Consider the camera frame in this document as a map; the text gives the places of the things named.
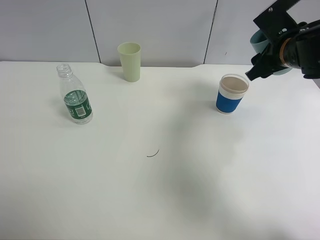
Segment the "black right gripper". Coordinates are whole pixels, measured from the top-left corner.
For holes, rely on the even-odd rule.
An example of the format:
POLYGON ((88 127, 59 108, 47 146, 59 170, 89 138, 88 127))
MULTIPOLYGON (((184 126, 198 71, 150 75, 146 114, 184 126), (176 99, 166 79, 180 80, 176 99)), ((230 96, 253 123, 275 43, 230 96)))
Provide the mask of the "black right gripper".
POLYGON ((269 44, 251 59, 253 67, 245 73, 250 81, 265 79, 283 71, 284 66, 300 69, 305 79, 320 78, 320 21, 297 23, 287 11, 298 2, 276 0, 253 20, 269 44), (299 30, 285 41, 278 41, 283 29, 299 30))

